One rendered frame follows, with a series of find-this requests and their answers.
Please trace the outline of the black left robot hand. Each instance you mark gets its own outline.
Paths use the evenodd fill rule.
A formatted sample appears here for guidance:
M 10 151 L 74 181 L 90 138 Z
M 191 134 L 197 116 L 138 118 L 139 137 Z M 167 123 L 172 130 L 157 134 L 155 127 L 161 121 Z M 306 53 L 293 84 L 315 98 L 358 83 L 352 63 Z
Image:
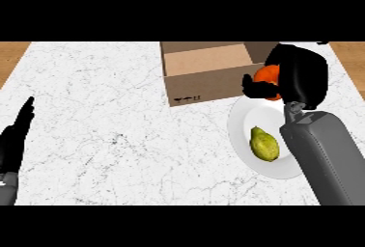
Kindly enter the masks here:
M 0 174 L 16 173 L 21 169 L 24 141 L 34 118 L 34 97 L 24 103 L 15 123 L 0 133 Z

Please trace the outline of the white plate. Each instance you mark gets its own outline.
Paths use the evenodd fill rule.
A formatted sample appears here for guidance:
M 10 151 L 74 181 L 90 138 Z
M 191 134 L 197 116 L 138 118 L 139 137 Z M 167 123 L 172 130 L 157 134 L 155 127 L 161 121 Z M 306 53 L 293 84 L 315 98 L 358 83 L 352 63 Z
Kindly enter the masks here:
M 276 179 L 290 179 L 303 173 L 279 134 L 284 123 L 282 100 L 253 99 L 245 96 L 237 100 L 226 123 L 231 145 L 244 164 L 259 174 Z M 272 162 L 260 160 L 251 151 L 250 140 L 254 127 L 259 127 L 278 142 L 279 156 Z

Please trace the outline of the brown cardboard box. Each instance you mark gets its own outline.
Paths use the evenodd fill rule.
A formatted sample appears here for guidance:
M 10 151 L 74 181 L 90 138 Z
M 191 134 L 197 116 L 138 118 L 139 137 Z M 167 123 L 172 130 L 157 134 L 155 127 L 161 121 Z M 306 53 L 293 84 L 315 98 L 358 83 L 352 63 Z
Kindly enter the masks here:
M 263 67 L 276 41 L 163 41 L 172 107 L 242 95 L 242 76 Z

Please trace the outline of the orange squash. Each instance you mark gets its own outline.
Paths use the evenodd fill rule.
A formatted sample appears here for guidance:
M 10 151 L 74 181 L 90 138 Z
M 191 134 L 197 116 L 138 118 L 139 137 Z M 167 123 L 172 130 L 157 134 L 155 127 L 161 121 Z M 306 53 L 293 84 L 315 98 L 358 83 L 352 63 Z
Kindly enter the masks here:
M 260 96 L 266 100 L 276 101 L 281 99 L 281 94 L 278 93 L 278 83 L 279 83 L 279 66 L 269 65 L 262 67 L 254 74 L 254 83 L 260 90 Z

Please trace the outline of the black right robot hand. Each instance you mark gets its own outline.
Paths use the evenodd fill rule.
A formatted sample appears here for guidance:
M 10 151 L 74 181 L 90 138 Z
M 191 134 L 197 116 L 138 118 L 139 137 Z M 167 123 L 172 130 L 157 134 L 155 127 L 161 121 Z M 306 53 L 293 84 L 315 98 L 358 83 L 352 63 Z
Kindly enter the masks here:
M 265 60 L 263 67 L 278 66 L 278 84 L 269 79 L 242 77 L 242 93 L 248 98 L 281 96 L 284 103 L 305 104 L 305 110 L 315 110 L 328 92 L 328 64 L 313 51 L 291 44 L 278 44 Z

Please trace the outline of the yellow-green pear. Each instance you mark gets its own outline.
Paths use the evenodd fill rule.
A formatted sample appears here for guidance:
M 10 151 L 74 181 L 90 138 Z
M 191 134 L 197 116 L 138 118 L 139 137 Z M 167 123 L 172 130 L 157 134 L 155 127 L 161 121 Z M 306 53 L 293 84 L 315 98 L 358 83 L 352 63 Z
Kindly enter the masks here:
M 251 128 L 250 147 L 254 156 L 272 162 L 279 156 L 279 145 L 276 139 L 257 126 Z

